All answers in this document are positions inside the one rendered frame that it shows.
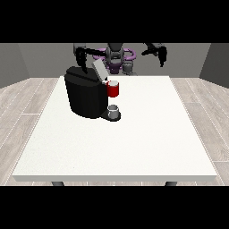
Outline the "black coffee machine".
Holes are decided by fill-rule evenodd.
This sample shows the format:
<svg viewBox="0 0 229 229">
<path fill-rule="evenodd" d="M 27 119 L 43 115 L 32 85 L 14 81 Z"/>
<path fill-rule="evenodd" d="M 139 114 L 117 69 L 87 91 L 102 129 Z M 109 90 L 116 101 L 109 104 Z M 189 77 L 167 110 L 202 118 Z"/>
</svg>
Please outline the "black coffee machine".
<svg viewBox="0 0 229 229">
<path fill-rule="evenodd" d="M 110 122 L 121 119 L 121 113 L 115 119 L 108 117 L 108 99 L 106 84 L 108 79 L 101 81 L 93 68 L 85 73 L 80 67 L 72 66 L 64 75 L 65 86 L 71 110 L 85 118 L 104 118 Z"/>
</svg>

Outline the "small grey cup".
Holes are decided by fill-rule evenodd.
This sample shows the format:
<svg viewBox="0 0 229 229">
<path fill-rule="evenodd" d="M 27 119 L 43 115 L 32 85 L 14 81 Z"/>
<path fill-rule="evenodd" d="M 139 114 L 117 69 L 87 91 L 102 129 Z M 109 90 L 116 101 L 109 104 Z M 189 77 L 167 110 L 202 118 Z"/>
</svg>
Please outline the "small grey cup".
<svg viewBox="0 0 229 229">
<path fill-rule="evenodd" d="M 111 119 L 115 119 L 118 117 L 119 115 L 119 108 L 117 105 L 110 105 L 107 108 L 107 112 L 108 112 L 108 117 Z"/>
</svg>

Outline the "red pod holder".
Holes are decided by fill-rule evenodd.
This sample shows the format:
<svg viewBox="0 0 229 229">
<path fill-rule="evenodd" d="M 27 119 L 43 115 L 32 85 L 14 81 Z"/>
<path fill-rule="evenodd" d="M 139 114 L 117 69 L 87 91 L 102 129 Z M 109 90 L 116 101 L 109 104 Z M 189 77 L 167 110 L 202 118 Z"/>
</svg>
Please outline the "red pod holder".
<svg viewBox="0 0 229 229">
<path fill-rule="evenodd" d="M 119 82 L 118 81 L 109 81 L 106 84 L 107 95 L 111 98 L 115 98 L 119 95 Z"/>
</svg>

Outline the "small grey coffee pod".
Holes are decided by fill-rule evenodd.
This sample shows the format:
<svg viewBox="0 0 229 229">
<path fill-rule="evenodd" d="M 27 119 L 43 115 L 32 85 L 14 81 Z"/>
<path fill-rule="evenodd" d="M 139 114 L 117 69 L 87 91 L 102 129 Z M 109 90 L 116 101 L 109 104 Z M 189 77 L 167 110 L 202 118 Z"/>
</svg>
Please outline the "small grey coffee pod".
<svg viewBox="0 0 229 229">
<path fill-rule="evenodd" d="M 125 61 L 123 63 L 123 73 L 127 75 L 132 74 L 133 62 L 132 61 Z"/>
</svg>

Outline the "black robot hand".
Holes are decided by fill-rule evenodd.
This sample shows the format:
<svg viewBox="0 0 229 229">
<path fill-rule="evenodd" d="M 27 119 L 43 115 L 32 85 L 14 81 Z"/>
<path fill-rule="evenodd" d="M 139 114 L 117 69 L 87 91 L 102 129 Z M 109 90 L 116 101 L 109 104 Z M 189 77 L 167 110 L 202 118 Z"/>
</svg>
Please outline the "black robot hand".
<svg viewBox="0 0 229 229">
<path fill-rule="evenodd" d="M 160 48 L 155 48 L 152 43 L 147 43 L 148 49 L 143 51 L 141 54 L 142 55 L 154 55 L 157 56 L 160 62 L 160 66 L 163 67 L 166 58 L 167 58 L 167 49 L 166 47 L 160 47 Z"/>
<path fill-rule="evenodd" d="M 76 62 L 85 73 L 88 73 L 87 66 L 86 66 L 87 55 L 94 55 L 95 53 L 96 53 L 95 49 L 90 49 L 85 47 L 77 47 L 75 49 Z"/>
</svg>

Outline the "pale grey machine lid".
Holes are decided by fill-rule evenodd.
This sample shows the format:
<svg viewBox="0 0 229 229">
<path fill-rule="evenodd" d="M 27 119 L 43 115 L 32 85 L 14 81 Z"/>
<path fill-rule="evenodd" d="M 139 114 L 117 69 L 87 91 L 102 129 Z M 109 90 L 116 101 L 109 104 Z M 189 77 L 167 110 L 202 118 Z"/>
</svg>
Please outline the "pale grey machine lid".
<svg viewBox="0 0 229 229">
<path fill-rule="evenodd" d="M 106 70 L 105 65 L 103 64 L 101 59 L 97 59 L 92 63 L 93 69 L 96 71 L 96 74 L 98 75 L 99 79 L 101 81 L 104 81 L 105 78 L 108 77 L 109 73 Z"/>
</svg>

